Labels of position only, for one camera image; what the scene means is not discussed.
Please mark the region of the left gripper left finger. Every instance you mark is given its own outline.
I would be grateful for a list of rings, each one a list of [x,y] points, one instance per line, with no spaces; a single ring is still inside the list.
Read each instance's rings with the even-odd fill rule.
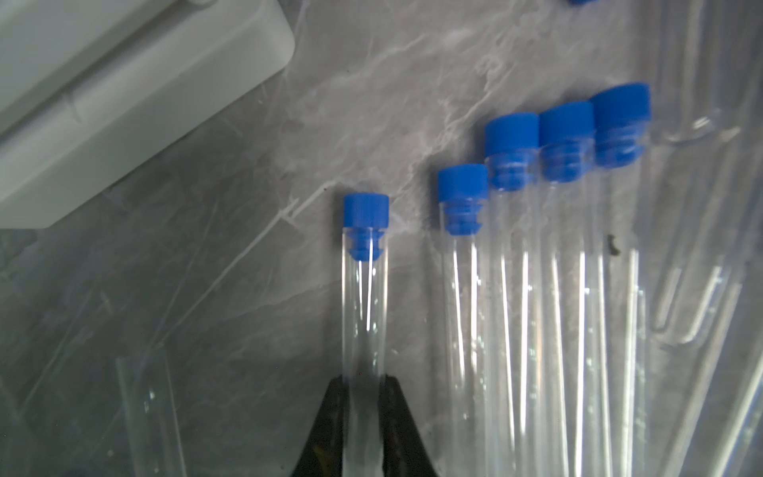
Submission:
[[[349,392],[345,380],[329,382],[292,477],[342,477]]]

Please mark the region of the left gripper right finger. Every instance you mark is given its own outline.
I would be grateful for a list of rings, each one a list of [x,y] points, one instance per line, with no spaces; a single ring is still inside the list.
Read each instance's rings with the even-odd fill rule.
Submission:
[[[385,375],[379,394],[385,477],[436,477],[399,380]]]

